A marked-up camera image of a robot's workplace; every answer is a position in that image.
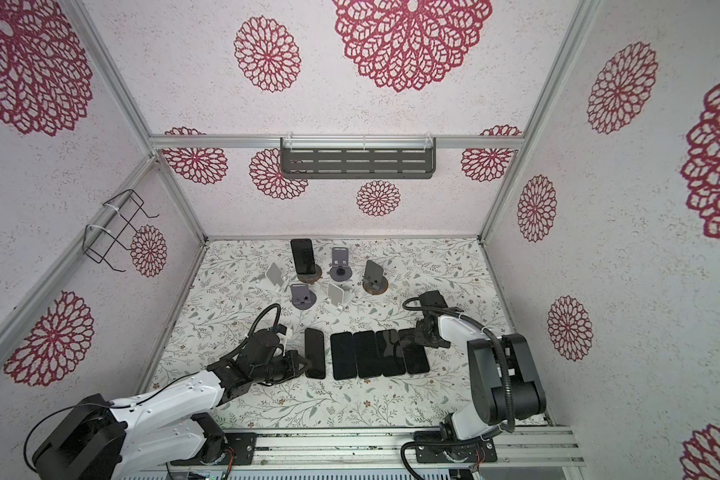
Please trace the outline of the black phone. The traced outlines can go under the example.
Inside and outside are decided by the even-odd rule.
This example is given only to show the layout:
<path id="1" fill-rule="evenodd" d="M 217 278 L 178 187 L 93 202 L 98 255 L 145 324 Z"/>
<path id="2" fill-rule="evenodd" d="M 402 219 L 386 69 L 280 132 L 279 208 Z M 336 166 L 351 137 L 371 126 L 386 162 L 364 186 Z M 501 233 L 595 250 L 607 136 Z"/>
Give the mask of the black phone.
<path id="1" fill-rule="evenodd" d="M 406 365 L 398 331 L 394 329 L 377 331 L 375 341 L 381 374 L 385 377 L 405 374 Z"/>
<path id="2" fill-rule="evenodd" d="M 430 364 L 425 348 L 415 341 L 415 329 L 400 330 L 399 339 L 407 373 L 410 375 L 428 373 Z"/>
<path id="3" fill-rule="evenodd" d="M 356 332 L 352 336 L 357 375 L 367 379 L 382 375 L 381 360 L 373 331 Z"/>
<path id="4" fill-rule="evenodd" d="M 316 263 L 312 240 L 309 238 L 292 239 L 290 246 L 296 273 L 298 275 L 314 275 Z"/>
<path id="5" fill-rule="evenodd" d="M 330 336 L 333 378 L 336 381 L 357 377 L 357 365 L 351 332 L 334 333 Z"/>
<path id="6" fill-rule="evenodd" d="M 306 377 L 324 380 L 326 378 L 325 338 L 322 331 L 307 328 L 304 332 L 305 357 L 309 362 Z"/>

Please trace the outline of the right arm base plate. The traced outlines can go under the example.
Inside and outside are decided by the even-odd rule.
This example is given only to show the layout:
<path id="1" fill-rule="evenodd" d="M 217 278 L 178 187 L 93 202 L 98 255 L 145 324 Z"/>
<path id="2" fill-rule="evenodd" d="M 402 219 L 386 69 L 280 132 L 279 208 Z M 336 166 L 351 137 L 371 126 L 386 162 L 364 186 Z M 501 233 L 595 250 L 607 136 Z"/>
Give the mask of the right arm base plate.
<path id="1" fill-rule="evenodd" d="M 446 441 L 439 432 L 416 431 L 413 440 L 415 456 L 418 463 L 436 464 L 477 464 L 494 463 L 498 459 L 497 451 L 492 439 L 478 438 L 475 442 L 467 444 L 465 441 Z"/>

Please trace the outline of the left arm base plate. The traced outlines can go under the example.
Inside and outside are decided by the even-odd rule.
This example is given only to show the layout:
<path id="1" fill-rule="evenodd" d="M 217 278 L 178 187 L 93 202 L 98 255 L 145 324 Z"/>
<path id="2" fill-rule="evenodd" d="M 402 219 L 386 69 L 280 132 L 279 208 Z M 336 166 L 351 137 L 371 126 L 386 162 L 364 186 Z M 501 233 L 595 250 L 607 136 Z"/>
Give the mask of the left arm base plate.
<path id="1" fill-rule="evenodd" d="M 252 463 L 256 433 L 225 432 L 209 413 L 194 414 L 190 421 L 192 426 L 201 429 L 203 443 L 193 457 L 174 460 L 171 466 L 248 466 Z"/>

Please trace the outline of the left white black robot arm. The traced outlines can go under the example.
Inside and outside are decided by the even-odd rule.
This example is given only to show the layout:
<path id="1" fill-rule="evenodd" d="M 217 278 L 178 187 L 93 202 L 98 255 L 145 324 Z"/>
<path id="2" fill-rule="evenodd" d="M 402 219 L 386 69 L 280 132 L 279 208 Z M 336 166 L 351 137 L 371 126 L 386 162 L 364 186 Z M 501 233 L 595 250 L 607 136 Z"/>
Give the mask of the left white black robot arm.
<path id="1" fill-rule="evenodd" d="M 207 367 L 161 389 L 106 400 L 91 395 L 62 408 L 64 419 L 26 455 L 42 479 L 121 479 L 176 460 L 214 463 L 227 448 L 211 410 L 249 392 L 296 379 L 310 360 L 283 347 L 284 327 L 249 335 Z"/>

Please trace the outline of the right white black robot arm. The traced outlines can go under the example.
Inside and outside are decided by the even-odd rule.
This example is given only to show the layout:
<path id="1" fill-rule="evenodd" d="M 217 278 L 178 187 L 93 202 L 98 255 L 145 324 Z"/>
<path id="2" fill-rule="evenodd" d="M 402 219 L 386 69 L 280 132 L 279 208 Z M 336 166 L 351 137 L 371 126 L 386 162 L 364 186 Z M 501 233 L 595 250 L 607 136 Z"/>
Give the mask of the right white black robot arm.
<path id="1" fill-rule="evenodd" d="M 465 444 L 511 433 L 518 421 L 546 412 L 546 393 L 524 336 L 499 336 L 463 313 L 432 308 L 416 322 L 414 341 L 453 347 L 467 358 L 470 400 L 441 423 L 444 442 Z"/>

